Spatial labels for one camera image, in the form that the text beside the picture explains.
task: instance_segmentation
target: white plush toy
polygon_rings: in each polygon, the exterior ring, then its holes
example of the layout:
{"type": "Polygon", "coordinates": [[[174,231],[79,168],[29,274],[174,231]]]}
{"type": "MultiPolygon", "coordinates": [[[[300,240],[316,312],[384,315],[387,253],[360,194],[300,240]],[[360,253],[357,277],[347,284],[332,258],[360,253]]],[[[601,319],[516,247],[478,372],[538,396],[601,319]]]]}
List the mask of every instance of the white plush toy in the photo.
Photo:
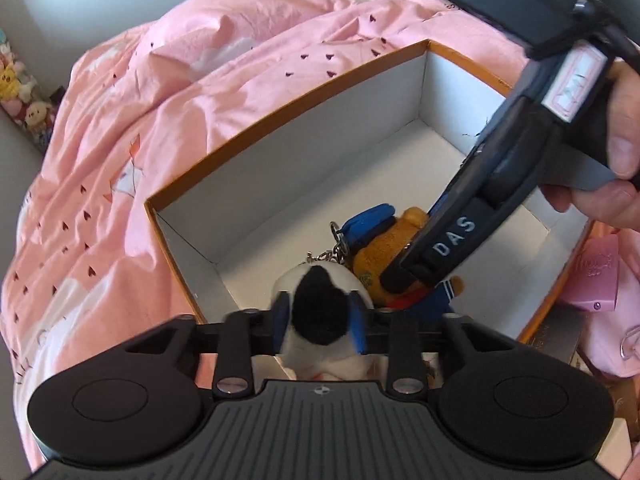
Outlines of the white plush toy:
{"type": "Polygon", "coordinates": [[[301,264],[278,279],[273,301],[286,292],[289,323],[281,359],[299,380],[357,381],[367,378],[374,356],[364,348],[363,308],[373,308],[367,291],[334,262],[301,264]]]}

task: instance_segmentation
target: pink pouch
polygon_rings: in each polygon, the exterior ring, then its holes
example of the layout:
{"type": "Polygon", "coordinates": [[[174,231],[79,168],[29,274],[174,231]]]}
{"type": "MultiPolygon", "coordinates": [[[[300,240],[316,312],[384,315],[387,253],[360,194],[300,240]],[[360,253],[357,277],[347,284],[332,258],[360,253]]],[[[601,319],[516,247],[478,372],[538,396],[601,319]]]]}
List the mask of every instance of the pink pouch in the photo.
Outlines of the pink pouch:
{"type": "Polygon", "coordinates": [[[622,259],[619,268],[615,310],[588,317],[580,350],[598,370],[631,377],[640,373],[640,283],[622,259]]]}
{"type": "Polygon", "coordinates": [[[616,307],[620,248],[618,235],[590,238],[578,256],[560,300],[587,312],[610,312],[616,307]]]}

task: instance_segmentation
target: black circular disc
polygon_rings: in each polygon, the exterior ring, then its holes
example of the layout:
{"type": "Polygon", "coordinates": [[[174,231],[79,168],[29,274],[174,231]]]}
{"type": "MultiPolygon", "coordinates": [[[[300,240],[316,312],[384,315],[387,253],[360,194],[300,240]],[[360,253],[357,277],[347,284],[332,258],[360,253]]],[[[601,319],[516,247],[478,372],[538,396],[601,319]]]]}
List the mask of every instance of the black circular disc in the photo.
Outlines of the black circular disc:
{"type": "Polygon", "coordinates": [[[47,458],[88,466],[142,462],[178,446],[200,421],[194,382],[160,356],[89,360],[43,383],[28,420],[47,458]]]}
{"type": "Polygon", "coordinates": [[[525,468],[594,456],[613,421],[603,386],[533,351],[480,354],[442,387],[438,412],[464,446],[525,468]]]}

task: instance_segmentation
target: ribbed gray panel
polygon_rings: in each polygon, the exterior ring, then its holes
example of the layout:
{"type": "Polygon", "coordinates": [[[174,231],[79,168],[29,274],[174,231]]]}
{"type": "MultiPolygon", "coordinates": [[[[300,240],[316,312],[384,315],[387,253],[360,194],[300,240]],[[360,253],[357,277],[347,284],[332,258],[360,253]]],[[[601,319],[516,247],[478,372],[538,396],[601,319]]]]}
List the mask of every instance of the ribbed gray panel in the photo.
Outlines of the ribbed gray panel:
{"type": "Polygon", "coordinates": [[[38,480],[610,480],[595,463],[516,472],[469,456],[424,406],[400,403],[373,383],[276,382],[251,400],[225,402],[172,455],[121,471],[58,462],[38,480]]]}

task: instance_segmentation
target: box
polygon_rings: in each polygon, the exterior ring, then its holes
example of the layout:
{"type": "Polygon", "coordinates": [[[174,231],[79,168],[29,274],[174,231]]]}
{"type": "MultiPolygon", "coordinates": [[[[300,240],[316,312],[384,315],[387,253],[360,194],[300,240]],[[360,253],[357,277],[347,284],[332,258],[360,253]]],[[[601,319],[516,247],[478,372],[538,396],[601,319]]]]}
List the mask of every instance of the box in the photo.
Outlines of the box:
{"type": "MultiPolygon", "coordinates": [[[[207,155],[146,203],[198,319],[267,309],[282,273],[333,246],[330,221],[383,202],[428,210],[509,90],[424,41],[329,79],[207,155]]],[[[456,271],[466,287],[453,308],[527,340],[588,229],[534,192],[456,271]]]]}

